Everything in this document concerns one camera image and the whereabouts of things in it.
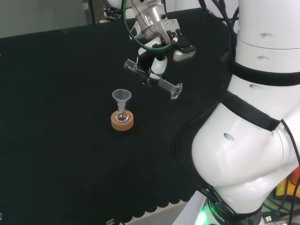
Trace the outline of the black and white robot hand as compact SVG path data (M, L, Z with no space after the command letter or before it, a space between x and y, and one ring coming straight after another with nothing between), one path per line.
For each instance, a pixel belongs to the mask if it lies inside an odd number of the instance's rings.
M196 48L181 32L176 19L164 19L148 26L145 31L135 22L130 36L140 46L138 68L146 72L146 82L159 81L166 70L167 52L173 50L173 60L183 61L192 58Z

